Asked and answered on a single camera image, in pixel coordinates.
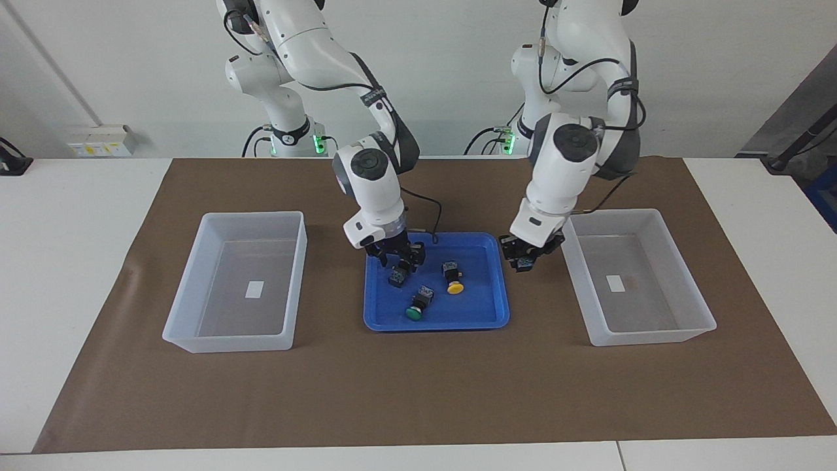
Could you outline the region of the green push button switch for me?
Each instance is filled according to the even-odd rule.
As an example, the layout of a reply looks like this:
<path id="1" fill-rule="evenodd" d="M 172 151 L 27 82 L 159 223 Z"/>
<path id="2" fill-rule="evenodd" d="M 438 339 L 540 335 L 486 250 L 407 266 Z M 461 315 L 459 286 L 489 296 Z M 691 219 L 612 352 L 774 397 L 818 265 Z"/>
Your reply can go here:
<path id="1" fill-rule="evenodd" d="M 401 288 L 409 280 L 410 276 L 417 270 L 417 265 L 401 259 L 398 263 L 392 266 L 388 283 L 394 287 Z"/>
<path id="2" fill-rule="evenodd" d="M 411 298 L 409 307 L 405 310 L 406 317 L 413 321 L 421 320 L 425 310 L 430 307 L 430 304 L 434 300 L 435 295 L 436 292 L 433 289 L 421 285 L 418 292 Z"/>

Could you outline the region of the blue plastic tray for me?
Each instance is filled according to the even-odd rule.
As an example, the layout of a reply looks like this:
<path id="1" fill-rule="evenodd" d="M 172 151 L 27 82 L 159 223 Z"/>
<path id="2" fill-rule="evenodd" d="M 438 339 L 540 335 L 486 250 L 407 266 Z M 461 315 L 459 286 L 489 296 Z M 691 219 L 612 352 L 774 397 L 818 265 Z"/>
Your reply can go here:
<path id="1" fill-rule="evenodd" d="M 503 262 L 496 239 L 485 232 L 441 232 L 434 243 L 430 234 L 410 234 L 410 241 L 424 242 L 426 260 L 406 284 L 394 287 L 388 277 L 395 256 L 383 268 L 374 258 L 366 260 L 364 322 L 380 333 L 497 329 L 510 319 Z M 442 264 L 456 260 L 463 273 L 464 291 L 447 292 Z M 421 320 L 406 317 L 405 310 L 421 285 L 436 292 Z"/>

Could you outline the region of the small black desk device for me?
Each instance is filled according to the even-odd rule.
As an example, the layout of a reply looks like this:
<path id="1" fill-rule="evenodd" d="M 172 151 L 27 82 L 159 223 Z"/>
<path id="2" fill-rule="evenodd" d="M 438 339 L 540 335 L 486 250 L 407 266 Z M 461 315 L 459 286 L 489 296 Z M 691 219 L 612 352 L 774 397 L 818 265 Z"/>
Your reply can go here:
<path id="1" fill-rule="evenodd" d="M 16 145 L 0 136 L 0 176 L 24 175 L 33 161 Z"/>

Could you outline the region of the translucent white plastic box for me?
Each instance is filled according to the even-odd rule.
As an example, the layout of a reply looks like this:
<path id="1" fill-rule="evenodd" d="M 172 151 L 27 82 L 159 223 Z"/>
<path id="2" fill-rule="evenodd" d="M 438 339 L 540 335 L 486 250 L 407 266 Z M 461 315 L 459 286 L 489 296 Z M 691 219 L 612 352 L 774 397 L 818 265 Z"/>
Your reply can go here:
<path id="1" fill-rule="evenodd" d="M 205 214 L 163 339 L 192 354 L 291 349 L 306 248 L 302 212 Z M 260 299 L 245 298 L 253 280 Z"/>
<path id="2" fill-rule="evenodd" d="M 590 343 L 679 343 L 717 327 L 693 275 L 655 209 L 574 215 L 562 252 Z M 625 292 L 605 277 L 621 275 Z"/>

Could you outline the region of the blue crate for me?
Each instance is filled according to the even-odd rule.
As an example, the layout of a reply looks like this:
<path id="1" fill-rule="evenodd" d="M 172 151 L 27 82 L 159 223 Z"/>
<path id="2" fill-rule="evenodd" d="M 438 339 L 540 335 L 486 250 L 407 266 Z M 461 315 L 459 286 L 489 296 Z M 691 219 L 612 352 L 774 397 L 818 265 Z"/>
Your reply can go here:
<path id="1" fill-rule="evenodd" d="M 803 192 L 820 217 L 837 234 L 837 164 L 820 174 Z"/>

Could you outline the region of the black stand pole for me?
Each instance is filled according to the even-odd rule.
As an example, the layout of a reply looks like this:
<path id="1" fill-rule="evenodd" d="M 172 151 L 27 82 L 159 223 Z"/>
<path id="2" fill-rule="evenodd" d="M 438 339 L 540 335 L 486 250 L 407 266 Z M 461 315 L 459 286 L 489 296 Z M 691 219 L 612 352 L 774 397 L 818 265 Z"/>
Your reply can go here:
<path id="1" fill-rule="evenodd" d="M 819 117 L 803 134 L 797 137 L 777 157 L 762 159 L 762 163 L 771 174 L 780 174 L 787 169 L 787 164 L 804 151 L 819 145 L 813 145 L 813 141 L 819 138 L 820 134 L 837 120 L 837 103 L 831 105 L 825 113 Z"/>

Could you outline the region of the white wall socket box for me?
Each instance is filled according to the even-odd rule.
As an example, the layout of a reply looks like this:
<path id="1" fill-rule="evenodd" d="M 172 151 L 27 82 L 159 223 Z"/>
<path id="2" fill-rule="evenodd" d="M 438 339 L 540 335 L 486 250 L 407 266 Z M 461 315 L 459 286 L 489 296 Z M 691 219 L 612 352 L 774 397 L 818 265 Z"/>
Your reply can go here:
<path id="1" fill-rule="evenodd" d="M 138 147 L 128 125 L 75 126 L 69 128 L 65 143 L 80 158 L 129 158 Z"/>

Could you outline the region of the brown table mat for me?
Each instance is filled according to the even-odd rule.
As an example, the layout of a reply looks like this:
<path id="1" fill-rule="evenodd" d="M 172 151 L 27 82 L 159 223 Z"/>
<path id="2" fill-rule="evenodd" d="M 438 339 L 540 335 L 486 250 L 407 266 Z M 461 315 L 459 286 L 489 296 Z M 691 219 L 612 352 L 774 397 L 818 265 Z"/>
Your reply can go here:
<path id="1" fill-rule="evenodd" d="M 373 333 L 354 211 L 324 160 L 171 163 L 34 453 L 837 435 L 681 159 L 648 157 L 610 208 L 658 209 L 717 328 L 594 347 L 560 253 L 504 266 L 505 328 Z M 301 211 L 289 351 L 191 354 L 162 339 L 201 218 Z"/>

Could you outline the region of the grey partition panel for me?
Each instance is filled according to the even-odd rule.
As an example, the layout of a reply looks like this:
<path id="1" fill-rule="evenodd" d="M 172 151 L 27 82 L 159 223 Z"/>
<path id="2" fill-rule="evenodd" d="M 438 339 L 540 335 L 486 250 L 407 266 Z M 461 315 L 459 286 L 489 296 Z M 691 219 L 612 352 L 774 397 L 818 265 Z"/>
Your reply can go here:
<path id="1" fill-rule="evenodd" d="M 837 104 L 837 44 L 735 155 L 777 157 Z"/>

